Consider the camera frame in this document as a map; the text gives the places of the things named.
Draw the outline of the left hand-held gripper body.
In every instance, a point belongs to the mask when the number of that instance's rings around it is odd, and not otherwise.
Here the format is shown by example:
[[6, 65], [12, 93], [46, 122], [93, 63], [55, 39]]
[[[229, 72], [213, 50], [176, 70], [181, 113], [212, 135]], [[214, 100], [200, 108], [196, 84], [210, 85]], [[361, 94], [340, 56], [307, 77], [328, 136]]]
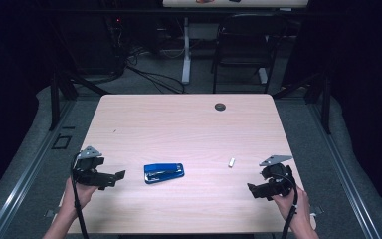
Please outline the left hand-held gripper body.
[[97, 167], [103, 165], [104, 157], [92, 146], [81, 150], [74, 158], [72, 174], [74, 180], [82, 185], [99, 187], [104, 181], [115, 181], [114, 174], [101, 173]]

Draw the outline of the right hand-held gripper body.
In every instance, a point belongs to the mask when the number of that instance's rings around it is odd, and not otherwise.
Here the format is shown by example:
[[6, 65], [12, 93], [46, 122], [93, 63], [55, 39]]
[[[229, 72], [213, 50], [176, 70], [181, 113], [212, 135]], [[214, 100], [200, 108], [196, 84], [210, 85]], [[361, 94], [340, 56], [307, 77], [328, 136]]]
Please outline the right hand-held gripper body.
[[272, 155], [260, 163], [264, 169], [261, 172], [262, 177], [267, 183], [263, 191], [269, 191], [272, 195], [287, 196], [293, 188], [294, 179], [289, 166], [284, 166], [284, 162], [290, 160], [289, 155]]

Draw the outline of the blue stapler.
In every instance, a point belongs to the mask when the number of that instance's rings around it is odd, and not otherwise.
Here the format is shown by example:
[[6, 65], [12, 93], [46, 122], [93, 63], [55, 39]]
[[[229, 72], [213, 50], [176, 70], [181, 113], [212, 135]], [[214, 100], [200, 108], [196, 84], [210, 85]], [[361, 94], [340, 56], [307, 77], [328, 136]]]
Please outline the blue stapler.
[[185, 175], [182, 163], [153, 163], [143, 167], [144, 182], [154, 184], [171, 180]]

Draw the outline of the person's left hand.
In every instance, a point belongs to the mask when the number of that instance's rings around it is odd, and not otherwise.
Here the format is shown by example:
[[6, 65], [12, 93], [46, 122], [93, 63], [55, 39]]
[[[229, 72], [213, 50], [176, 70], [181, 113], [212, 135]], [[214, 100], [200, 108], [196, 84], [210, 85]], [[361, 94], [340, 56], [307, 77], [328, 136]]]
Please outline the person's left hand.
[[59, 214], [68, 220], [77, 218], [76, 203], [84, 208], [92, 199], [96, 186], [86, 186], [79, 183], [73, 184], [70, 178], [66, 181], [66, 188]]

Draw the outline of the person's right hand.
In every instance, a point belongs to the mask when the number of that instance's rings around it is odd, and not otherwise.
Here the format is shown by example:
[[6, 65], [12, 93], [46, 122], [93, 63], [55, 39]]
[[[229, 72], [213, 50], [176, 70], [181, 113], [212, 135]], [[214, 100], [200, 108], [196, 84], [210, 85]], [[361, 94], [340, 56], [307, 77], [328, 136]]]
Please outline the person's right hand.
[[297, 203], [294, 203], [294, 192], [292, 191], [288, 196], [276, 195], [273, 197], [274, 203], [277, 205], [279, 212], [284, 220], [287, 220], [290, 210], [295, 205], [295, 215], [293, 216], [289, 228], [295, 223], [309, 223], [310, 224], [310, 208], [309, 198], [307, 193], [301, 188], [296, 188]]

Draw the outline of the black metal stand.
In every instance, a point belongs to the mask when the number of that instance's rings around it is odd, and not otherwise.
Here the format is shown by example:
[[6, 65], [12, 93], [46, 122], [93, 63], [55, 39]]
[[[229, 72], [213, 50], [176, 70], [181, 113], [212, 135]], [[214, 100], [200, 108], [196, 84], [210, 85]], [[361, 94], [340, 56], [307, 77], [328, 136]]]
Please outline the black metal stand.
[[326, 73], [315, 73], [289, 87], [285, 87], [278, 93], [273, 94], [275, 100], [281, 99], [290, 93], [296, 91], [302, 86], [308, 86], [304, 95], [304, 100], [308, 104], [316, 104], [319, 97], [321, 100], [320, 123], [327, 134], [331, 134], [329, 127], [330, 103], [331, 103], [331, 79]]
[[60, 95], [63, 95], [69, 101], [75, 101], [79, 96], [79, 93], [74, 87], [74, 83], [80, 84], [100, 96], [108, 95], [108, 91], [87, 81], [85, 78], [77, 74], [72, 72], [55, 72], [51, 77], [50, 84], [52, 110], [50, 130], [55, 129], [60, 122]]

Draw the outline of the dark computer tower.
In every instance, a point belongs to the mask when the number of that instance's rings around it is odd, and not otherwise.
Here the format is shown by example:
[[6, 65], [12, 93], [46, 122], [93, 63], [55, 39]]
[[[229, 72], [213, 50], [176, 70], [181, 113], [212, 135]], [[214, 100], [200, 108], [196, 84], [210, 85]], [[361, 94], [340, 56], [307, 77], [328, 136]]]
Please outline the dark computer tower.
[[114, 16], [105, 17], [104, 20], [109, 33], [115, 57], [114, 73], [120, 77], [124, 73], [127, 58], [127, 52], [125, 51], [123, 43], [121, 41], [121, 37], [123, 34], [121, 20], [118, 17]]

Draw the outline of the long white desk leg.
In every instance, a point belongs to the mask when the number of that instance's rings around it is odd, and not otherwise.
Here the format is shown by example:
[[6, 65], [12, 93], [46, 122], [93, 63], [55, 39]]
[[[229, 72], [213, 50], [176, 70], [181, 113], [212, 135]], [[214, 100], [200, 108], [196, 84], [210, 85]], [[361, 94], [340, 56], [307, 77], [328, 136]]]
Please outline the long white desk leg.
[[189, 40], [189, 22], [188, 19], [184, 19], [184, 59], [183, 59], [183, 69], [182, 69], [182, 79], [183, 84], [190, 83], [190, 72], [191, 72], [191, 57], [190, 57], [190, 40]]

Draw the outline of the black folding chair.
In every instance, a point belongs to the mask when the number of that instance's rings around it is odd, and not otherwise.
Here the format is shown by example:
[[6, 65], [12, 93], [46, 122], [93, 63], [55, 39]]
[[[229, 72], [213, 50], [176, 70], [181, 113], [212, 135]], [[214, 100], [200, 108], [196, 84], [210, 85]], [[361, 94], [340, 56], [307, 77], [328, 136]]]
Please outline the black folding chair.
[[219, 25], [212, 62], [212, 91], [217, 92], [218, 68], [264, 69], [264, 93], [269, 89], [278, 47], [287, 30], [287, 19], [277, 14], [234, 14]]

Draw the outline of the aluminium floor rail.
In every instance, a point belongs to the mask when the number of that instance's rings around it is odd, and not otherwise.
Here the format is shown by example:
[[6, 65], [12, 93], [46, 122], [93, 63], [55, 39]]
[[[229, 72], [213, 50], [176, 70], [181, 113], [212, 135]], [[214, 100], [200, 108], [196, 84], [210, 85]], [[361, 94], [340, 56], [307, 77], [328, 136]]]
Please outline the aluminium floor rail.
[[331, 154], [331, 163], [333, 164], [334, 170], [336, 171], [337, 177], [339, 178], [340, 185], [342, 186], [352, 211], [360, 225], [360, 228], [366, 239], [382, 239], [380, 233], [374, 224], [370, 213], [361, 198], [361, 195], [356, 188], [353, 179], [344, 163], [343, 157], [334, 141], [331, 134], [328, 134], [323, 128], [320, 120], [320, 110], [316, 105], [307, 106], [316, 127], [318, 128], [321, 137], [325, 141], [327, 148]]
[[75, 103], [62, 103], [59, 120], [52, 130], [49, 130], [51, 118], [46, 117], [46, 114], [51, 112], [51, 107], [45, 103], [39, 105], [31, 128], [0, 180], [0, 239], [3, 238], [42, 167], [45, 154], [57, 139], [60, 123], [65, 121]]

